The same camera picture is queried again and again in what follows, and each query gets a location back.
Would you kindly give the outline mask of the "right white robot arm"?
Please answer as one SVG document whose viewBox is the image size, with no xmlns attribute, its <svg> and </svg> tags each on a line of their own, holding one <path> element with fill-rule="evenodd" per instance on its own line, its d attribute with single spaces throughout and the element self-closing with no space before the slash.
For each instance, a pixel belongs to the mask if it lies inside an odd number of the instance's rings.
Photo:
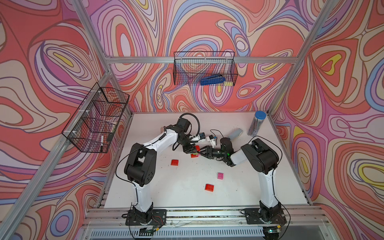
<svg viewBox="0 0 384 240">
<path fill-rule="evenodd" d="M 246 208 L 241 213 L 246 216 L 248 224 L 276 224 L 283 226 L 287 223 L 283 206 L 275 192 L 275 170 L 280 163 L 279 155 L 260 138 L 251 140 L 233 149 L 230 138 L 222 138 L 220 147 L 196 147 L 195 153 L 210 160 L 224 162 L 229 167 L 249 162 L 258 173 L 261 199 L 258 208 Z"/>
</svg>

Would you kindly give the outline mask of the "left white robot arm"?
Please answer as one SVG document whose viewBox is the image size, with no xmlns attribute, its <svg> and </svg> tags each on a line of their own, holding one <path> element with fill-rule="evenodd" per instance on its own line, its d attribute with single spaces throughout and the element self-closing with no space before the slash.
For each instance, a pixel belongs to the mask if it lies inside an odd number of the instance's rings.
<svg viewBox="0 0 384 240">
<path fill-rule="evenodd" d="M 119 160 L 126 160 L 124 166 L 125 178 L 115 176 L 124 182 L 134 186 L 136 202 L 131 203 L 130 208 L 122 217 L 126 220 L 126 226 L 153 226 L 161 228 L 166 224 L 167 210 L 155 209 L 150 193 L 150 182 L 156 173 L 157 156 L 165 149 L 172 146 L 175 150 L 183 147 L 187 154 L 194 152 L 197 141 L 191 135 L 192 124 L 185 116 L 191 116 L 197 121 L 196 137 L 200 135 L 201 125 L 196 115 L 191 113 L 181 114 L 174 125 L 164 127 L 163 132 L 153 140 L 139 144 L 135 143 L 130 152 Z"/>
</svg>

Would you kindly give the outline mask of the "red lego brick back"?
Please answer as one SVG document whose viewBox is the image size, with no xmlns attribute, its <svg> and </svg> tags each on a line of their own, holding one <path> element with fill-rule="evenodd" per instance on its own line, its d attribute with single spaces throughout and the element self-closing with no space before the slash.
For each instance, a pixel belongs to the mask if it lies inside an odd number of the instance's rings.
<svg viewBox="0 0 384 240">
<path fill-rule="evenodd" d="M 172 166 L 178 166 L 179 165 L 179 160 L 172 160 L 171 161 Z"/>
</svg>

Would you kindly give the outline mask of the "red lego brick front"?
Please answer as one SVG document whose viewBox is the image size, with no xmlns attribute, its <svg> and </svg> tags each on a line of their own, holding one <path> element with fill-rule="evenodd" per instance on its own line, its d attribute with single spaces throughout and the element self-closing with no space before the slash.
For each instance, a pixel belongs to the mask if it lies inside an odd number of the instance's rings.
<svg viewBox="0 0 384 240">
<path fill-rule="evenodd" d="M 208 192 L 213 192 L 214 191 L 214 185 L 211 185 L 211 184 L 206 184 L 205 185 L 205 191 L 208 191 Z"/>
</svg>

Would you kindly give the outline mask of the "grey small case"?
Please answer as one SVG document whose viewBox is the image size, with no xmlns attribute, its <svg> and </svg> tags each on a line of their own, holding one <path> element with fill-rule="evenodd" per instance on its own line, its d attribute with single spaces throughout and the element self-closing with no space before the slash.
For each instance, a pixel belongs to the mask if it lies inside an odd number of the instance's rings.
<svg viewBox="0 0 384 240">
<path fill-rule="evenodd" d="M 240 137 L 243 133 L 243 130 L 240 129 L 240 128 L 236 128 L 234 130 L 232 130 L 232 132 L 229 134 L 228 138 L 231 140 L 231 141 L 235 141 L 238 137 Z"/>
</svg>

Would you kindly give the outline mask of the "blue capped clear cylinder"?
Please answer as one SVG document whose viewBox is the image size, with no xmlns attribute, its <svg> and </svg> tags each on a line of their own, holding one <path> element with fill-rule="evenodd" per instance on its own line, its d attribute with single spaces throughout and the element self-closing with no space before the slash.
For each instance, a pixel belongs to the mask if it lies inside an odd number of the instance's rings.
<svg viewBox="0 0 384 240">
<path fill-rule="evenodd" d="M 248 129 L 248 135 L 249 136 L 256 136 L 259 132 L 261 125 L 263 124 L 263 121 L 266 119 L 267 113 L 263 111 L 257 111 L 254 114 L 253 121 Z"/>
</svg>

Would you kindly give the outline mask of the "blue object in basket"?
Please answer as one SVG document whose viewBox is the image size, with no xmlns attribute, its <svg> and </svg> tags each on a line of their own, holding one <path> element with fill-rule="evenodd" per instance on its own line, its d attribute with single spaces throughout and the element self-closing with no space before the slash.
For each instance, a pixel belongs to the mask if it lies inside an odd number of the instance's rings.
<svg viewBox="0 0 384 240">
<path fill-rule="evenodd" d="M 226 81 L 223 75 L 212 75 L 200 80 L 201 86 L 222 84 Z"/>
</svg>

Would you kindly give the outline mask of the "black marker in basket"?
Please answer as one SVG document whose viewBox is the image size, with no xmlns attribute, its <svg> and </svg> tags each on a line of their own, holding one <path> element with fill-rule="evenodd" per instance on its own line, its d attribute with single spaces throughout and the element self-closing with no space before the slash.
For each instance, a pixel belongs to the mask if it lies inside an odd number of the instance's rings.
<svg viewBox="0 0 384 240">
<path fill-rule="evenodd" d="M 104 135 L 101 135 L 100 152 L 102 153 L 103 151 L 104 151 Z"/>
</svg>

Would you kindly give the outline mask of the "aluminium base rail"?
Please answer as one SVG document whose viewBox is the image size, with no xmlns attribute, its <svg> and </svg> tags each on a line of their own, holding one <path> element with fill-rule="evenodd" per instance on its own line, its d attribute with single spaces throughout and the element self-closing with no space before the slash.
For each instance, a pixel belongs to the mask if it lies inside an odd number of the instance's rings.
<svg viewBox="0 0 384 240">
<path fill-rule="evenodd" d="M 77 240 L 337 240 L 321 207 L 286 206 L 265 224 L 249 206 L 159 208 L 148 224 L 126 219 L 127 208 L 88 211 Z"/>
</svg>

